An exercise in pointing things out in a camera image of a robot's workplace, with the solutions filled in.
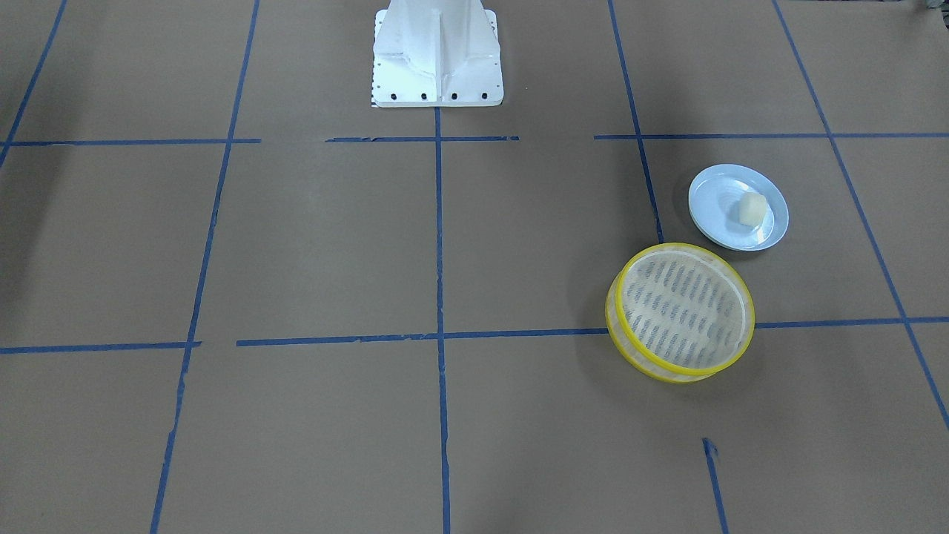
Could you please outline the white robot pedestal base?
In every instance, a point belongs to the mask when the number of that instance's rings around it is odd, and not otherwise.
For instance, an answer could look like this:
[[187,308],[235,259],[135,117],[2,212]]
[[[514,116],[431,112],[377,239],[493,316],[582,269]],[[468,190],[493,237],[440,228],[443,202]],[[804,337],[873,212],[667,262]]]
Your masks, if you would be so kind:
[[481,1],[391,1],[375,13],[373,106],[498,106],[504,96],[498,20]]

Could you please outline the yellow round steamer basket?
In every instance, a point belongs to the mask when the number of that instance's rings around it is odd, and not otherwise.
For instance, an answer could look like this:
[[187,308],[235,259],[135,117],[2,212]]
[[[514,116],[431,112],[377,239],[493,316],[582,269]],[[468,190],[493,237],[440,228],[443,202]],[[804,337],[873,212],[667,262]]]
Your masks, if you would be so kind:
[[662,243],[621,268],[604,300],[608,335],[648,378],[691,384],[726,369],[755,334],[755,304],[738,272],[716,254]]

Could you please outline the light blue plate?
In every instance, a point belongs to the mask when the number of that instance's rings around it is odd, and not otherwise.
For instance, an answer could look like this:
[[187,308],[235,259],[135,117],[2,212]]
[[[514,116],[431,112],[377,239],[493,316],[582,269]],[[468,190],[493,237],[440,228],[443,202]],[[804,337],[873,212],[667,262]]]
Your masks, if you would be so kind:
[[[764,195],[773,218],[759,228],[738,222],[738,202],[747,192]],[[790,227],[787,202],[772,180],[744,165],[712,165],[692,180],[688,193],[692,221],[709,240],[739,252],[759,252],[785,237]]]

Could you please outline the white steamed bun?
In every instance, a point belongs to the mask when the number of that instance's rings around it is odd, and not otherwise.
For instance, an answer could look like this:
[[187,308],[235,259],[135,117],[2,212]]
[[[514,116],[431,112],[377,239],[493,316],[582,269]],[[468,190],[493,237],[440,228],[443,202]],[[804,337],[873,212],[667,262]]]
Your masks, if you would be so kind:
[[756,192],[749,191],[738,202],[738,222],[749,228],[767,225],[773,218],[769,200]]

